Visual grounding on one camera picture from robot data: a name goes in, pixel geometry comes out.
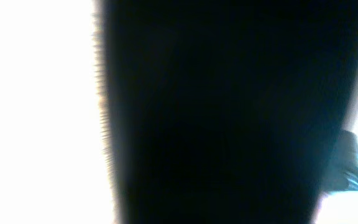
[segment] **black surface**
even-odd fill
[[[111,1],[125,223],[307,223],[358,66],[358,1]]]

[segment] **black object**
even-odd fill
[[[323,183],[325,192],[358,191],[358,142],[354,133],[341,131]]]
[[[358,1],[111,1],[124,223],[308,223],[358,68]]]

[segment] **dark green object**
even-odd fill
[[[323,180],[325,192],[358,191],[358,141],[350,131],[341,131]]]

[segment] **bright white light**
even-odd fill
[[[0,1],[0,223],[113,223],[91,0]]]

